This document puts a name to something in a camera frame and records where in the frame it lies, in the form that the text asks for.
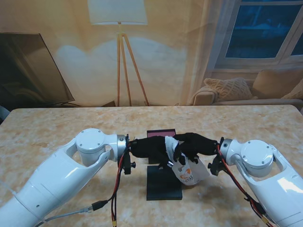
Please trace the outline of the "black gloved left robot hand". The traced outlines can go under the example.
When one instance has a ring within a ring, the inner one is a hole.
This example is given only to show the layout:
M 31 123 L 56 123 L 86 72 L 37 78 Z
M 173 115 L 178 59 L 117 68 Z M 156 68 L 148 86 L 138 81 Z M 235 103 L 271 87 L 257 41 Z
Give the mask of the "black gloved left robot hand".
M 130 152 L 137 158 L 152 158 L 160 164 L 160 167 L 173 167 L 166 152 L 165 137 L 163 136 L 135 139 L 131 142 Z

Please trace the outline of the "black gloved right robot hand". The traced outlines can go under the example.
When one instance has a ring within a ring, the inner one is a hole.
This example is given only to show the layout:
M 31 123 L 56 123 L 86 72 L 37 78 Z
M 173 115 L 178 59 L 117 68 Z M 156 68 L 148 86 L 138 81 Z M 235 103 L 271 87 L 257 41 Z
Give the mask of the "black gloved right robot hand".
M 195 164 L 198 164 L 198 153 L 206 156 L 216 154 L 216 147 L 218 145 L 216 140 L 211 140 L 192 132 L 176 134 L 173 138 L 182 142 L 175 147 L 173 155 L 174 161 L 179 161 L 182 165 L 185 165 L 185 158 L 182 154 Z

